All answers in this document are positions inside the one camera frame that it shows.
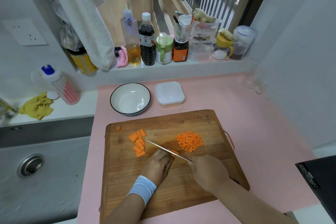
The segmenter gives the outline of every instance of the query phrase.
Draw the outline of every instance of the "wall socket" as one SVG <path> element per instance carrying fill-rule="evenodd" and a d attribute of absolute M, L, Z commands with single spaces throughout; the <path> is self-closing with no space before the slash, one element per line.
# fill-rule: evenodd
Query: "wall socket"
<path fill-rule="evenodd" d="M 20 45 L 47 44 L 31 19 L 2 20 L 1 23 Z"/>

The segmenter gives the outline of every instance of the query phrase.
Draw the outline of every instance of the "yellow rag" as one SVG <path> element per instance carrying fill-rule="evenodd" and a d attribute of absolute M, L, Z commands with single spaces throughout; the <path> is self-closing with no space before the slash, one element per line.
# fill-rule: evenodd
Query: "yellow rag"
<path fill-rule="evenodd" d="M 19 113 L 27 114 L 32 118 L 41 120 L 44 116 L 52 113 L 54 109 L 50 107 L 53 103 L 51 99 L 47 98 L 47 93 L 44 92 L 41 95 L 28 100 L 19 108 Z"/>

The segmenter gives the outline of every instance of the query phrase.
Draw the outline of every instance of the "person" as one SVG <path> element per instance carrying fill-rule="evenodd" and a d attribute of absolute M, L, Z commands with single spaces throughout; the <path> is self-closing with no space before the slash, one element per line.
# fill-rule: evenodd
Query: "person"
<path fill-rule="evenodd" d="M 229 178 L 221 161 L 210 155 L 190 156 L 196 182 L 212 193 L 242 224 L 294 224 L 294 220 L 242 188 Z M 130 193 L 109 214 L 103 224 L 136 224 L 150 196 L 168 174 L 174 159 L 164 150 L 156 151 L 144 164 Z"/>

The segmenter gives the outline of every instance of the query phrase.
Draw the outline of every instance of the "knife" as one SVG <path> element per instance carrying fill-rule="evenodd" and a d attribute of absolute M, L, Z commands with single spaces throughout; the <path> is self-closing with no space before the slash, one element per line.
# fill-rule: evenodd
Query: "knife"
<path fill-rule="evenodd" d="M 170 151 L 170 150 L 168 150 L 168 149 L 166 149 L 166 148 L 163 148 L 162 146 L 159 146 L 159 145 L 157 145 L 156 143 L 153 143 L 153 142 L 151 142 L 151 141 L 148 141 L 147 139 L 145 139 L 145 141 L 147 141 L 147 142 L 149 142 L 149 143 L 151 143 L 151 144 L 153 144 L 153 145 L 155 145 L 155 146 L 161 148 L 162 150 L 168 151 L 169 153 L 174 154 L 175 156 L 178 156 L 178 157 L 180 157 L 180 158 L 183 158 L 182 156 L 180 156 L 180 155 L 178 155 L 178 154 L 176 154 L 176 153 L 174 153 L 174 152 L 172 152 L 172 151 Z M 189 161 L 189 162 L 193 163 L 193 162 L 192 162 L 191 160 L 189 160 L 189 159 L 186 159 L 186 158 L 183 158 L 183 159 L 186 160 L 186 161 Z"/>

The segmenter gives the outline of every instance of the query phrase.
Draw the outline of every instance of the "sink drain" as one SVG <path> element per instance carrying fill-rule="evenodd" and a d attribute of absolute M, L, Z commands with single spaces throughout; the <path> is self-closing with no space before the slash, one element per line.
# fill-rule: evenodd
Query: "sink drain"
<path fill-rule="evenodd" d="M 25 158 L 17 169 L 17 174 L 21 177 L 27 177 L 40 170 L 44 163 L 42 154 L 33 154 Z"/>

